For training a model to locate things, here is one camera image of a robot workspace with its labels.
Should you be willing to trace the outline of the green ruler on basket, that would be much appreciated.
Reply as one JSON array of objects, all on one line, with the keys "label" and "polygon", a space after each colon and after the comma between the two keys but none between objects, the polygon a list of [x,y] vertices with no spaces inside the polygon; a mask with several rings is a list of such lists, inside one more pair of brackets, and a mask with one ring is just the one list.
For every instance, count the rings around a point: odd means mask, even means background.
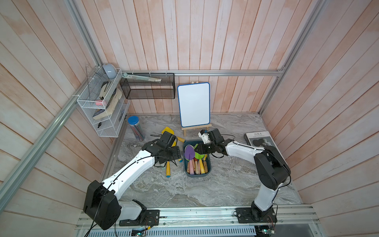
[{"label": "green ruler on basket", "polygon": [[139,76],[139,75],[128,74],[128,73],[123,73],[122,77],[128,80],[134,80],[134,81],[161,82],[161,79],[159,78]]}]

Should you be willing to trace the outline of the blue lid pencil tube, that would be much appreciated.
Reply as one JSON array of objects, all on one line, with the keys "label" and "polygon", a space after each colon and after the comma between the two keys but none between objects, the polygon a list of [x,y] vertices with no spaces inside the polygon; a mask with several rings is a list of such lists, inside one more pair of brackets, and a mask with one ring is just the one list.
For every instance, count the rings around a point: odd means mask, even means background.
[{"label": "blue lid pencil tube", "polygon": [[130,116],[127,120],[128,124],[130,125],[134,136],[136,139],[139,141],[144,141],[145,140],[145,135],[144,132],[140,126],[140,120],[137,116]]}]

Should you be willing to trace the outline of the white board blue frame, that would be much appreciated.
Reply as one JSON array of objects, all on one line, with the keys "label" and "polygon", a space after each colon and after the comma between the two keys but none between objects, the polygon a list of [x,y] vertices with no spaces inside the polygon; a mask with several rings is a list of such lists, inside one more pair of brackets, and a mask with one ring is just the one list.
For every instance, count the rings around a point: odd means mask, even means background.
[{"label": "white board blue frame", "polygon": [[180,85],[177,91],[181,126],[210,124],[210,84]]}]

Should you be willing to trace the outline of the black cover book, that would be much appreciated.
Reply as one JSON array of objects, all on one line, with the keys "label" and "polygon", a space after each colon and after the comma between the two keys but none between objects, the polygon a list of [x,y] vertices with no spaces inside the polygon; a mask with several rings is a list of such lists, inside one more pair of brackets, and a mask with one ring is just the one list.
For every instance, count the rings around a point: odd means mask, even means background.
[{"label": "black cover book", "polygon": [[271,147],[277,149],[277,146],[268,131],[245,133],[244,139],[248,147],[252,147],[258,151],[263,151],[264,149]]}]

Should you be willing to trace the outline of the lime shovel wooden handle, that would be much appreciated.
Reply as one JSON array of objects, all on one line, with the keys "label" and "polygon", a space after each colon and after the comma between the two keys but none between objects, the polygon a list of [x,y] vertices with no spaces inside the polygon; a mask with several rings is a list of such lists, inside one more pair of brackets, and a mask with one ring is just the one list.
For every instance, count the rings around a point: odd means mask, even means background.
[{"label": "lime shovel wooden handle", "polygon": [[194,161],[194,166],[195,166],[195,173],[197,175],[199,175],[200,174],[200,168],[199,168],[199,162],[198,162],[198,160]]}]

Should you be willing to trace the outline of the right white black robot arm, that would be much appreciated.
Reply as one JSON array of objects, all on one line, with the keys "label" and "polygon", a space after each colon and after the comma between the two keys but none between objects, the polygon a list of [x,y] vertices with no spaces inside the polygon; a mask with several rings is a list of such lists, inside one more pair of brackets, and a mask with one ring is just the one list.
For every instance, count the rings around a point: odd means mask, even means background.
[{"label": "right white black robot arm", "polygon": [[198,136],[202,143],[194,149],[199,154],[219,153],[224,156],[241,158],[256,165],[261,186],[258,195],[250,208],[236,208],[235,214],[238,222],[242,223],[270,223],[277,222],[273,208],[278,190],[285,187],[285,182],[291,177],[291,171],[286,161],[275,146],[258,145],[249,146],[238,143],[233,139],[224,139],[218,129],[201,130]]}]

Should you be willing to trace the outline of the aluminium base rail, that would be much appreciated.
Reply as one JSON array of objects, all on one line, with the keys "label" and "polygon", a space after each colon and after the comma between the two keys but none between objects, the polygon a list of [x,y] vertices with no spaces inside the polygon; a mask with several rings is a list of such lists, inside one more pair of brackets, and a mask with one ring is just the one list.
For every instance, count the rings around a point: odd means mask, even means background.
[{"label": "aluminium base rail", "polygon": [[272,217],[262,222],[247,221],[237,214],[235,206],[161,208],[155,217],[148,217],[137,226],[116,223],[107,230],[91,227],[92,221],[82,213],[76,236],[90,237],[158,237],[158,236],[280,236],[304,233],[323,235],[318,217],[311,205],[275,205]]}]

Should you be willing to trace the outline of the small wooden easel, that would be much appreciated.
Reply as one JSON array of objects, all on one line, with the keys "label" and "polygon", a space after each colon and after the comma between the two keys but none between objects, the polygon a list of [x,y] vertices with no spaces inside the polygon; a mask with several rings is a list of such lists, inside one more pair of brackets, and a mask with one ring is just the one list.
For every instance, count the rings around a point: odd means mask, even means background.
[{"label": "small wooden easel", "polygon": [[204,124],[204,125],[188,126],[188,127],[183,127],[183,128],[182,128],[182,131],[183,131],[183,135],[184,135],[184,137],[186,137],[186,136],[187,136],[187,131],[188,131],[188,130],[194,130],[194,129],[200,129],[200,128],[206,128],[206,129],[209,129],[211,126],[212,126],[211,123],[209,123],[209,124]]}]

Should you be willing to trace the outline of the purple shovel pink handle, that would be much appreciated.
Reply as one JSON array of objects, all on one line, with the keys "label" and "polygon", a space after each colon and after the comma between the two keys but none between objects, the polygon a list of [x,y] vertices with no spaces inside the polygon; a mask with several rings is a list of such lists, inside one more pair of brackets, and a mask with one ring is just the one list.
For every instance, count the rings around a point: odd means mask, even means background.
[{"label": "purple shovel pink handle", "polygon": [[194,157],[195,157],[194,147],[192,145],[187,145],[185,147],[185,159],[190,164],[189,165],[190,166],[190,175],[195,174]]}]

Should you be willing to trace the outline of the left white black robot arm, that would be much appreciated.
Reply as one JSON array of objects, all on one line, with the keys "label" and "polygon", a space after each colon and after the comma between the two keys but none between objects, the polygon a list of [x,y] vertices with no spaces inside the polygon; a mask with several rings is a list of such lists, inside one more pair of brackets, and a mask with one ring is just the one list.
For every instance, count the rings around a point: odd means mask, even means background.
[{"label": "left white black robot arm", "polygon": [[167,165],[181,158],[179,147],[173,145],[177,140],[175,135],[165,131],[159,138],[145,143],[138,154],[114,175],[89,184],[83,211],[92,219],[92,228],[97,225],[107,230],[117,220],[145,219],[145,207],[140,202],[133,200],[130,204],[120,204],[119,200],[128,187],[156,163]]}]

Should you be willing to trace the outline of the yellow shovel blue tip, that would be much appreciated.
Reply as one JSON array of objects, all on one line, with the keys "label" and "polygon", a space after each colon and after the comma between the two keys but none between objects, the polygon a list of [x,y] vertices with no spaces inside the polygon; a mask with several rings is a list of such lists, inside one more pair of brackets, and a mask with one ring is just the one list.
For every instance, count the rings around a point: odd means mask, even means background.
[{"label": "yellow shovel blue tip", "polygon": [[171,177],[171,168],[170,168],[170,162],[166,162],[166,177],[170,178]]}]

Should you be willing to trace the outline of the black mesh wall basket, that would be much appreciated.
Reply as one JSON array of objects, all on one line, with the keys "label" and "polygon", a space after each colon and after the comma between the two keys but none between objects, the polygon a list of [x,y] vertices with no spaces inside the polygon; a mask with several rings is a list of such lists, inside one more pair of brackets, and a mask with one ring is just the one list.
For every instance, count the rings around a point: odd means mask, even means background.
[{"label": "black mesh wall basket", "polygon": [[161,82],[134,81],[121,78],[120,87],[127,99],[175,99],[176,83],[173,73],[131,73],[161,79]]}]

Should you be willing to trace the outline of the yellow shovel wooden handle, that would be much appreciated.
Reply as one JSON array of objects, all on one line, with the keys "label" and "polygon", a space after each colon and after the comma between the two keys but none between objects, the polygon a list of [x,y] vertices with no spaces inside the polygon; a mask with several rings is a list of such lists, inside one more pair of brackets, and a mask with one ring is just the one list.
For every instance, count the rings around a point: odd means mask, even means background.
[{"label": "yellow shovel wooden handle", "polygon": [[207,159],[207,155],[204,155],[204,157],[202,159],[204,174],[208,173],[208,165],[207,165],[206,159]]}]

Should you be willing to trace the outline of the pink item in shelf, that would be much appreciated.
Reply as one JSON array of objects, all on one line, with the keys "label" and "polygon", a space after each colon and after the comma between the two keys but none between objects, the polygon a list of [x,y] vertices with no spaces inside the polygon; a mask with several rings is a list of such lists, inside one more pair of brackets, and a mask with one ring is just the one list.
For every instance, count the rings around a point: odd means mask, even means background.
[{"label": "pink item in shelf", "polygon": [[95,105],[96,106],[106,106],[107,102],[104,100],[95,100]]}]

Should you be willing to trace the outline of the green trowel yellow handle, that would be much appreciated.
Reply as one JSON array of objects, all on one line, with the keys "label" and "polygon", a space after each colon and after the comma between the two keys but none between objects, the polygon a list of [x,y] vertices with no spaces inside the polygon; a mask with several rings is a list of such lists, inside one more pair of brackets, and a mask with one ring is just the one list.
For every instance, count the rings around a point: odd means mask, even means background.
[{"label": "green trowel yellow handle", "polygon": [[203,170],[203,162],[202,162],[202,159],[203,159],[204,155],[201,155],[197,152],[195,152],[195,160],[198,160],[199,162],[199,168],[200,168],[200,174],[204,174],[204,170]]}]

